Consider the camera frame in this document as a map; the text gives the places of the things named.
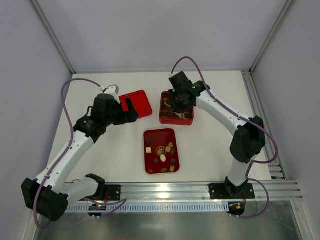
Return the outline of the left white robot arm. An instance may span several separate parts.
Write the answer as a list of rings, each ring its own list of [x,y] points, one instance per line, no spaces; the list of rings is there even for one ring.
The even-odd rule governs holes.
[[[68,205],[85,198],[104,198],[106,181],[93,173],[69,187],[65,186],[65,181],[84,154],[106,133],[107,127],[137,121],[139,115],[132,100],[126,98],[125,101],[127,110],[113,95],[98,94],[87,114],[73,125],[70,140],[55,160],[34,180],[23,181],[23,198],[35,218],[41,215],[56,222]]]

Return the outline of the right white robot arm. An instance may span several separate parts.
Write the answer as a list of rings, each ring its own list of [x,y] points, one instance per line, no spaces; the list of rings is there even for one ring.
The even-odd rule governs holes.
[[[248,184],[250,163],[266,145],[263,120],[259,116],[242,116],[202,81],[192,83],[183,71],[171,74],[169,81],[172,89],[168,93],[173,112],[181,114],[190,107],[197,107],[232,135],[229,150],[233,161],[224,181],[224,191],[230,198],[241,197]]]

